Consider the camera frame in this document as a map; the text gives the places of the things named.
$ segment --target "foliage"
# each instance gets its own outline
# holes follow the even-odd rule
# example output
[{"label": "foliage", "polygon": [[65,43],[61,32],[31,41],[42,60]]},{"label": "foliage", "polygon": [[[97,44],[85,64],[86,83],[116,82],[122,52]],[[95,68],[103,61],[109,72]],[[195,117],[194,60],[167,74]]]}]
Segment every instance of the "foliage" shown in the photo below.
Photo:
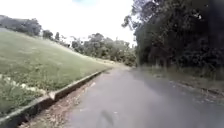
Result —
[{"label": "foliage", "polygon": [[80,40],[74,40],[72,47],[75,51],[88,56],[123,62],[128,66],[135,65],[134,48],[130,48],[128,42],[113,41],[100,33],[90,35],[89,41],[83,43]]},{"label": "foliage", "polygon": [[52,39],[53,33],[49,30],[43,30],[43,38]]},{"label": "foliage", "polygon": [[58,40],[58,41],[60,40],[59,32],[56,33],[56,35],[55,35],[55,40]]},{"label": "foliage", "polygon": [[122,26],[135,29],[139,64],[224,66],[224,46],[208,39],[208,1],[134,0]]},{"label": "foliage", "polygon": [[37,19],[13,19],[0,15],[0,26],[30,36],[38,36],[41,31],[41,25]]}]

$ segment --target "curb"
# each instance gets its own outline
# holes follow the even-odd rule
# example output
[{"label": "curb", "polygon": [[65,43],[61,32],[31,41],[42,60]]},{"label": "curb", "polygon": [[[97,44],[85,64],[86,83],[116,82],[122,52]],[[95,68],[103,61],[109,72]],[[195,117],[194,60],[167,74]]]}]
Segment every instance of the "curb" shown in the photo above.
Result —
[{"label": "curb", "polygon": [[49,94],[46,94],[40,98],[35,99],[27,106],[24,106],[20,109],[17,109],[14,112],[11,112],[7,116],[0,118],[0,128],[17,128],[22,122],[27,122],[29,119],[33,118],[35,115],[40,113],[42,110],[47,109],[59,99],[67,96],[69,93],[75,91],[77,88],[80,88],[82,85],[92,80],[101,73],[107,71],[99,71],[93,73],[89,76],[86,76],[78,81],[72,82],[66,87],[59,89],[54,92],[54,99],[52,99]]}]

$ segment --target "grassy slope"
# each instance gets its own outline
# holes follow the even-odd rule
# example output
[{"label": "grassy slope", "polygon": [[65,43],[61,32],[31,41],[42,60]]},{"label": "grassy slope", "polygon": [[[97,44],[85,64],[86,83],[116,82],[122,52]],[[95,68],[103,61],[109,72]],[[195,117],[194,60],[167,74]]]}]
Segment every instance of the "grassy slope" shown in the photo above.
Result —
[{"label": "grassy slope", "polygon": [[[0,30],[0,74],[11,77],[17,83],[56,90],[105,68],[107,67],[102,63],[73,54],[54,42]],[[36,96],[33,92],[6,86],[8,84],[0,79],[0,90],[8,90],[8,93],[0,91],[0,102],[3,104],[10,101],[7,105],[13,106],[10,110],[24,105]],[[24,99],[20,103],[14,102],[19,95]],[[0,111],[4,111],[7,106],[1,105]]]}]

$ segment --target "paved path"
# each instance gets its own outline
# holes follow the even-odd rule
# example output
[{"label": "paved path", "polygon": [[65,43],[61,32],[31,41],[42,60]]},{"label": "paved path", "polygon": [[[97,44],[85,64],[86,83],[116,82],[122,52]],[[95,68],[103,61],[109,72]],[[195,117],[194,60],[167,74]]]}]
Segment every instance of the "paved path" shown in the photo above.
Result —
[{"label": "paved path", "polygon": [[224,128],[224,106],[137,70],[95,80],[66,128]]}]

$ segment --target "sky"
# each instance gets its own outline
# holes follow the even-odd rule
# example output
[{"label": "sky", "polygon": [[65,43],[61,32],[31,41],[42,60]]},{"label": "sky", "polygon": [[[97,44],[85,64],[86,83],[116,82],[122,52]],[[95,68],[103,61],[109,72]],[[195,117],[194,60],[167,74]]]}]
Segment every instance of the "sky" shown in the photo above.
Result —
[{"label": "sky", "polygon": [[133,0],[0,0],[0,14],[12,18],[36,18],[43,29],[65,36],[87,37],[101,33],[130,43],[133,32],[121,24]]}]

